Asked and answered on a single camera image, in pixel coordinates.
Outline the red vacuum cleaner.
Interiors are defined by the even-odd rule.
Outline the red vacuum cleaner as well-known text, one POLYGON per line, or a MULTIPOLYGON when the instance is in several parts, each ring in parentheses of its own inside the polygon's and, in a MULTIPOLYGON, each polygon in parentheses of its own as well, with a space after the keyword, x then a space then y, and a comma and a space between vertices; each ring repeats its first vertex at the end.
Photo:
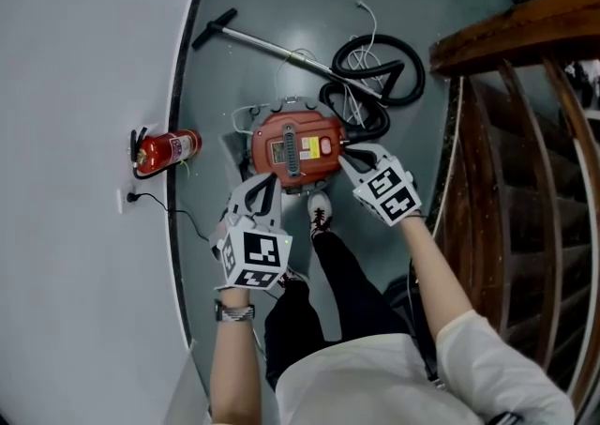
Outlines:
POLYGON ((317 99, 287 97, 242 107, 232 113, 233 131, 221 137, 233 170, 245 181, 273 173, 288 194, 324 188, 341 170, 338 157, 347 131, 336 113, 317 99), (332 153, 323 156, 320 139, 332 153))

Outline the person's black trousers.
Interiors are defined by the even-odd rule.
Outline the person's black trousers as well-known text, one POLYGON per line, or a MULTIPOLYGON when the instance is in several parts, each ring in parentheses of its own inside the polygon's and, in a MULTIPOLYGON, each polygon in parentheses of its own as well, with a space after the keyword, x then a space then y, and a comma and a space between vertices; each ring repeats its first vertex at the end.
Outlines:
MULTIPOLYGON (((333 291, 341 340, 383 334, 407 334, 408 327, 367 279, 352 252, 332 232, 312 237, 322 270, 333 291)), ((303 281, 290 281, 265 319, 266 381, 277 386, 293 364, 330 345, 303 281)))

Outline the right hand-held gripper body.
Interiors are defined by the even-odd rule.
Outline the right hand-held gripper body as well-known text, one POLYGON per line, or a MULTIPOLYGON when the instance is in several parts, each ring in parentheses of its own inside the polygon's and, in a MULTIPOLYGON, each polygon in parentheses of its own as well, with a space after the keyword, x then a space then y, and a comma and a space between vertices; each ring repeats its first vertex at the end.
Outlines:
POLYGON ((381 157, 375 169, 358 180, 352 194, 390 227, 418 212, 422 205, 413 175, 396 157, 381 157))

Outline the person's right forearm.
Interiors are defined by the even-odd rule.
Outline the person's right forearm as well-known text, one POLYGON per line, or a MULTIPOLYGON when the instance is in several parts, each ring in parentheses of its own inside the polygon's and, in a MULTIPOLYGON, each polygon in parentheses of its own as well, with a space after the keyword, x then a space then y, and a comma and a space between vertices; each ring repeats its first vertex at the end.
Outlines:
POLYGON ((412 256, 427 325, 436 339, 445 326, 473 306, 423 219, 409 216, 399 227, 412 256))

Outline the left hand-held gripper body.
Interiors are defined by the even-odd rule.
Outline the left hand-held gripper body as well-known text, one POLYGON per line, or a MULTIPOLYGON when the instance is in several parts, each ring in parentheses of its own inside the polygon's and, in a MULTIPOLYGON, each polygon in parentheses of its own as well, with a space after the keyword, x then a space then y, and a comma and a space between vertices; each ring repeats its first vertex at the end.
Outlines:
POLYGON ((293 238, 282 228, 269 227, 254 216, 230 213, 228 205, 209 236, 209 244, 223 270, 218 290, 267 291, 288 268, 293 238))

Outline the person's white shirt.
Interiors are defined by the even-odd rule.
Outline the person's white shirt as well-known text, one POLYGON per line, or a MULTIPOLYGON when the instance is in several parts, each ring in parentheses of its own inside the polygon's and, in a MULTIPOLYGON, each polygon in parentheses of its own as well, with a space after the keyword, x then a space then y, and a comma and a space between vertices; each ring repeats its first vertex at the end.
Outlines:
POLYGON ((570 399, 533 361, 468 311, 436 338, 437 388, 410 336, 386 334, 322 349, 279 378, 281 425, 574 425, 570 399))

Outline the braided wristband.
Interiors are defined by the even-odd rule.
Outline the braided wristband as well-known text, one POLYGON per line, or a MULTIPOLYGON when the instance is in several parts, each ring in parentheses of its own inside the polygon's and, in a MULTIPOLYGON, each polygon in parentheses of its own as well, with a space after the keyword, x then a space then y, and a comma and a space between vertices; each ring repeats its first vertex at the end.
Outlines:
POLYGON ((251 322, 255 317, 255 307, 227 307, 219 299, 215 300, 215 318, 219 323, 251 322))

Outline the white wall socket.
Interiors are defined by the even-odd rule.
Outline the white wall socket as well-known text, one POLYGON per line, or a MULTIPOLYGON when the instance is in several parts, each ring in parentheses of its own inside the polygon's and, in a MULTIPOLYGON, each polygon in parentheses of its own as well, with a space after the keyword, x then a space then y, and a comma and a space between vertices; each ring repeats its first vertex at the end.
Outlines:
POLYGON ((131 183, 122 185, 116 191, 117 210, 119 214, 124 215, 133 207, 133 205, 135 204, 133 195, 135 194, 135 185, 131 183))

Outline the white sneaker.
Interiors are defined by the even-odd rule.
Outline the white sneaker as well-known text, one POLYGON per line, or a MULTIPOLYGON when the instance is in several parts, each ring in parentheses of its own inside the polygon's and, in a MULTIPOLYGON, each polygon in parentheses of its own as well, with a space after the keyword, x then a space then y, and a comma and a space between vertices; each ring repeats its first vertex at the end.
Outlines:
POLYGON ((307 210, 310 220, 310 238, 329 232, 333 218, 333 209, 328 195, 315 191, 308 196, 307 210))
POLYGON ((277 279, 277 284, 283 292, 290 288, 297 288, 298 286, 308 289, 308 276, 287 268, 277 279))

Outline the person's left forearm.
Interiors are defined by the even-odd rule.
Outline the person's left forearm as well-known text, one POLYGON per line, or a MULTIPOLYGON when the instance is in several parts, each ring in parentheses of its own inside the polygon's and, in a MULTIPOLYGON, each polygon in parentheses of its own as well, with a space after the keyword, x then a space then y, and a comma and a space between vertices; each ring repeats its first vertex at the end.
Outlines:
POLYGON ((261 378, 251 319, 217 323, 209 397, 215 424, 261 425, 261 378))

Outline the red fire extinguisher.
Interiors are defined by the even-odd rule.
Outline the red fire extinguisher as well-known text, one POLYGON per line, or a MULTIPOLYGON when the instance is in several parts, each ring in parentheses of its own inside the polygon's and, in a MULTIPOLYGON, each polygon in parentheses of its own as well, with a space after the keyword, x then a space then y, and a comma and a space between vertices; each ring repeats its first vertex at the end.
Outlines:
POLYGON ((148 128, 135 129, 129 136, 133 176, 138 180, 159 175, 195 156, 202 147, 201 135, 182 129, 161 135, 148 135, 148 128))

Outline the metal vacuum wand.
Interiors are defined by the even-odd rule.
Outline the metal vacuum wand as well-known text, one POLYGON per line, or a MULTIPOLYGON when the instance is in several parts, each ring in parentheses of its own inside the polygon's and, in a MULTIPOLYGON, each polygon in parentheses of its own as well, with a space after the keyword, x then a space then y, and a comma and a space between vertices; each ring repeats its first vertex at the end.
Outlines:
POLYGON ((321 75, 328 76, 335 81, 347 84, 363 92, 373 98, 375 98, 381 105, 387 105, 384 103, 383 95, 376 92, 374 89, 369 86, 362 84, 358 80, 345 77, 336 73, 332 70, 331 67, 326 66, 325 64, 320 63, 315 58, 311 58, 307 55, 300 54, 299 52, 292 51, 277 45, 276 43, 254 37, 252 35, 234 30, 229 27, 229 23, 237 16, 237 10, 235 8, 230 8, 223 14, 221 14, 218 18, 209 21, 202 32, 193 39, 191 43, 191 48, 193 51, 198 51, 206 42, 208 42, 213 36, 217 34, 225 35, 229 38, 236 39, 241 42, 245 42, 251 46, 254 46, 258 49, 264 50, 270 54, 274 54, 284 59, 295 61, 302 66, 308 67, 317 73, 321 73, 321 75))

